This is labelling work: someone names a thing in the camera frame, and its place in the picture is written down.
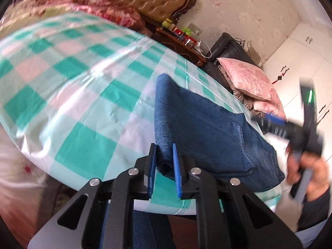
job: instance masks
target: beige wallpaper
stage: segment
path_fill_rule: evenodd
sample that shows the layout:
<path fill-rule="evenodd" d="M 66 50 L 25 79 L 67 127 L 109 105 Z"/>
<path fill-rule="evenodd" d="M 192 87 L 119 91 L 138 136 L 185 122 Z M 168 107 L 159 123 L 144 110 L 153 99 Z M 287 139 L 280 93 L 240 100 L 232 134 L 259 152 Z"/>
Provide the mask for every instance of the beige wallpaper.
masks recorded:
<path fill-rule="evenodd" d="M 251 40 L 267 60 L 300 23 L 291 0 L 197 0 L 180 17 L 179 27 L 194 23 L 203 30 L 200 38 L 211 47 L 223 32 Z"/>

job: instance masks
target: green led indicator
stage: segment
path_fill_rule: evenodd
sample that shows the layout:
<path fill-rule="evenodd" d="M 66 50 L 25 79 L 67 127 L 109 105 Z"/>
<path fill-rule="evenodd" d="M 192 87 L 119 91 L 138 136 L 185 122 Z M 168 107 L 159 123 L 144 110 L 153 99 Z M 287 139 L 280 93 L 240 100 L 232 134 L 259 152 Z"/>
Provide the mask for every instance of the green led indicator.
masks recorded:
<path fill-rule="evenodd" d="M 312 100 L 312 90 L 310 90 L 310 93 L 309 93 L 309 99 L 308 99 L 308 103 L 310 103 Z"/>

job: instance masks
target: green and white checkered cloth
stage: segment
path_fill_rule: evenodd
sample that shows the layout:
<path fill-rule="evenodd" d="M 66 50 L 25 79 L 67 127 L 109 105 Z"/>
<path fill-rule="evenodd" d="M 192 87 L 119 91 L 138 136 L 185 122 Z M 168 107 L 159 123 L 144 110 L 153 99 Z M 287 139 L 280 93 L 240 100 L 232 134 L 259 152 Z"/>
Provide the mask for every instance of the green and white checkered cloth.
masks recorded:
<path fill-rule="evenodd" d="M 79 190 L 115 178 L 146 156 L 154 139 L 156 79 L 169 74 L 234 113 L 250 112 L 186 59 L 139 33 L 82 12 L 46 19 L 0 42 L 0 122 L 39 168 Z M 259 193 L 263 201 L 280 187 Z M 157 173 L 150 201 L 135 209 L 195 214 Z"/>

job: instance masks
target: pink cushion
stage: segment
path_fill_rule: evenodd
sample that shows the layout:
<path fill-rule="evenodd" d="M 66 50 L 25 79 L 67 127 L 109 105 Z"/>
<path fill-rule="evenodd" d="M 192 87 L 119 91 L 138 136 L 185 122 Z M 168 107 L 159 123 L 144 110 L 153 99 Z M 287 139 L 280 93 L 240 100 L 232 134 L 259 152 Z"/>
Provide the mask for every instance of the pink cushion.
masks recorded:
<path fill-rule="evenodd" d="M 254 102 L 255 110 L 285 118 L 279 96 L 272 82 L 260 68 L 236 59 L 218 58 L 218 61 L 235 88 L 245 95 L 258 99 L 257 102 L 256 100 Z"/>

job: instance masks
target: wall outlet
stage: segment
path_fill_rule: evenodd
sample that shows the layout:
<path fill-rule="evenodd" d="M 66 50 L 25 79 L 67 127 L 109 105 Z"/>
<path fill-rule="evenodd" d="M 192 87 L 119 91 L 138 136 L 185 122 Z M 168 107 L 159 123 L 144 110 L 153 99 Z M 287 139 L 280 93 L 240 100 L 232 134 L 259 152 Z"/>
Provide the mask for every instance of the wall outlet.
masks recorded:
<path fill-rule="evenodd" d="M 202 33 L 202 29 L 198 28 L 195 24 L 190 23 L 188 25 L 188 29 L 192 31 L 195 35 L 200 35 Z"/>

